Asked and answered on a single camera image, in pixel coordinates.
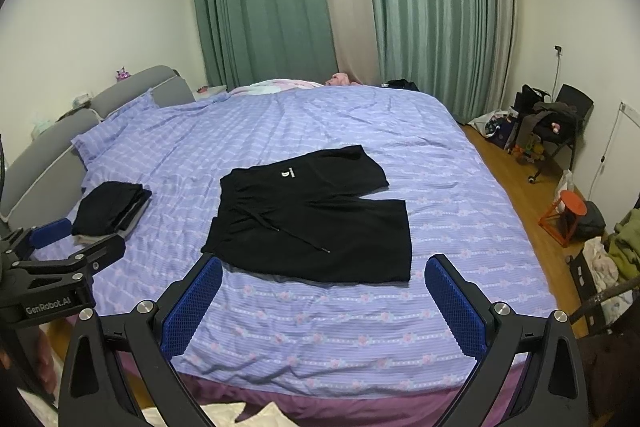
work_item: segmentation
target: orange stool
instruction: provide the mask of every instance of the orange stool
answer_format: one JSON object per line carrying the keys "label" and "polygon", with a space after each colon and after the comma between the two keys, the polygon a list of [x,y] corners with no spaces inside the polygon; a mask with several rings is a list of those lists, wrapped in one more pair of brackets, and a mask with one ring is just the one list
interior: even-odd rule
{"label": "orange stool", "polygon": [[582,201],[580,196],[575,192],[563,190],[560,192],[560,199],[555,201],[538,221],[538,224],[546,231],[546,233],[558,241],[563,248],[566,248],[568,247],[571,238],[574,237],[575,229],[578,226],[578,219],[574,220],[573,226],[567,231],[566,235],[562,235],[559,232],[558,227],[552,223],[553,220],[558,220],[561,216],[561,212],[558,211],[558,205],[560,202],[564,203],[565,209],[575,214],[576,217],[587,215],[587,205],[584,204],[584,201]]}

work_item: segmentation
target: screw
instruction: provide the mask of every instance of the screw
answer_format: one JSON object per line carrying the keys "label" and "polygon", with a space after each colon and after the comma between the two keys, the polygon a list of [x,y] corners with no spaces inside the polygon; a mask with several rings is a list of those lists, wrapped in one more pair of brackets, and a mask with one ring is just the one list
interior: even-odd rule
{"label": "screw", "polygon": [[495,303],[494,310],[498,315],[509,315],[511,313],[511,308],[504,302]]}
{"label": "screw", "polygon": [[154,304],[151,301],[142,301],[136,306],[138,313],[148,313],[154,308]]}
{"label": "screw", "polygon": [[91,308],[85,308],[78,314],[78,318],[81,321],[87,321],[93,316],[94,316],[94,311]]}
{"label": "screw", "polygon": [[554,312],[554,318],[558,322],[567,322],[567,320],[568,320],[568,317],[566,316],[566,313],[564,313],[562,310],[556,310]]}

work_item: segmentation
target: toy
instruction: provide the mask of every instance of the toy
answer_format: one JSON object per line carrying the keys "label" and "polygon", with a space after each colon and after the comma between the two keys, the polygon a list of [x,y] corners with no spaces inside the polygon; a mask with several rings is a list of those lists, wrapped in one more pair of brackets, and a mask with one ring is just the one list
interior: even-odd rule
{"label": "toy", "polygon": [[126,80],[130,76],[131,74],[128,71],[126,71],[125,68],[123,67],[121,70],[116,71],[116,82],[119,82],[121,80]]}

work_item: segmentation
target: purple bed skirt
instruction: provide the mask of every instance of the purple bed skirt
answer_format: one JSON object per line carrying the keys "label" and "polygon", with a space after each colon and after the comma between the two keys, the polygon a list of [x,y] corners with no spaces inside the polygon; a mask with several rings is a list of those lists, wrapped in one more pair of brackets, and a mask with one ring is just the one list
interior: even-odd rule
{"label": "purple bed skirt", "polygon": [[[140,375],[130,353],[122,353],[122,365],[130,373]],[[522,369],[523,365],[511,369],[482,427],[494,427],[500,422]],[[445,389],[368,400],[331,399],[251,391],[190,375],[180,377],[201,405],[245,402],[246,408],[240,419],[246,419],[275,402],[282,413],[300,427],[432,427],[459,391],[459,388]]]}

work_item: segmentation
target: gray upholstered headboard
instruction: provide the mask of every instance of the gray upholstered headboard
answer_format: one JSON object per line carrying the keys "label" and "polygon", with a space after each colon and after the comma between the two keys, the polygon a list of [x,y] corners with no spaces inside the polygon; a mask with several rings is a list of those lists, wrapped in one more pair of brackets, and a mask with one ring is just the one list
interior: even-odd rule
{"label": "gray upholstered headboard", "polygon": [[160,107],[194,101],[183,78],[167,66],[156,66],[114,84],[92,100],[91,109],[81,109],[47,129],[6,170],[0,219],[9,229],[38,227],[65,217],[82,197],[86,174],[71,139],[149,89]]}

